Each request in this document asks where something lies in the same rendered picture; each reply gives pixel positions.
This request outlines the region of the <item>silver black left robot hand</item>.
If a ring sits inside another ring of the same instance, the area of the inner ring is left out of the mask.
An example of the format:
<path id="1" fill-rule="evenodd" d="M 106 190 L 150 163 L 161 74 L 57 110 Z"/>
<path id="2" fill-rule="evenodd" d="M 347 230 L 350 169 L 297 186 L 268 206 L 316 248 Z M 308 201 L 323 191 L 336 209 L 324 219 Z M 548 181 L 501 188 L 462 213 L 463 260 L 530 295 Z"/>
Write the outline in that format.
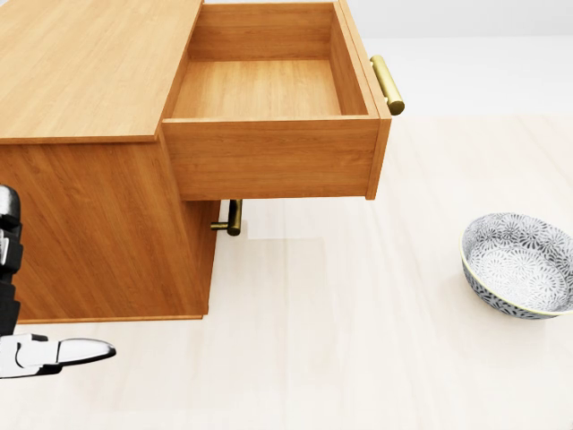
<path id="1" fill-rule="evenodd" d="M 20 197 L 10 186 L 0 185 L 0 379 L 59 374 L 67 366 L 115 356 L 115 347 L 103 340 L 50 340 L 14 332 L 21 309 L 13 284 L 23 256 L 21 230 Z"/>

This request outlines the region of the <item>wooden cabinet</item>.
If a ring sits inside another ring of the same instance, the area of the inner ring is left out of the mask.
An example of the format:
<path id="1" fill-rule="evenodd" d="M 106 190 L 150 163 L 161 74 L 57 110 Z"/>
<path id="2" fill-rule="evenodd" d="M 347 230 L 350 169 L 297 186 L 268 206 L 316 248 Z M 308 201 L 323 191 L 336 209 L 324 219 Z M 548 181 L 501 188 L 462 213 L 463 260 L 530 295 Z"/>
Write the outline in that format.
<path id="1" fill-rule="evenodd" d="M 0 184 L 21 199 L 24 322 L 208 312 L 219 205 L 183 200 L 161 129 L 202 4 L 0 4 Z"/>

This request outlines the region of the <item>open wooden drawer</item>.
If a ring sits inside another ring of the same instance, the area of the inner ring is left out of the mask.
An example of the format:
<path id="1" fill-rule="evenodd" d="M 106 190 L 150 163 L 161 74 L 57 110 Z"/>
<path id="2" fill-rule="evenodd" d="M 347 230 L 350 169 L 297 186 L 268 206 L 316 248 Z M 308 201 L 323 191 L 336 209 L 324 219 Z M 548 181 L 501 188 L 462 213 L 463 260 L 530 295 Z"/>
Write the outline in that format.
<path id="1" fill-rule="evenodd" d="M 377 193 L 391 116 L 347 0 L 201 7 L 160 132 L 186 201 Z"/>

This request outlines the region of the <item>grey floral patterned bowl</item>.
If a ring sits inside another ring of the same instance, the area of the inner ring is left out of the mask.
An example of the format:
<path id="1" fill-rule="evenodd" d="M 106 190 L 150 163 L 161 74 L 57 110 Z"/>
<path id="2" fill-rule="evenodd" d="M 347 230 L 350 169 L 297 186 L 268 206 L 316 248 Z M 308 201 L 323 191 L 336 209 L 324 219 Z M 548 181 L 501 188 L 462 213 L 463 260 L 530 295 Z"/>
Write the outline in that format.
<path id="1" fill-rule="evenodd" d="M 573 315 L 573 236 L 536 217 L 494 212 L 459 239 L 470 288 L 501 313 L 527 320 Z"/>

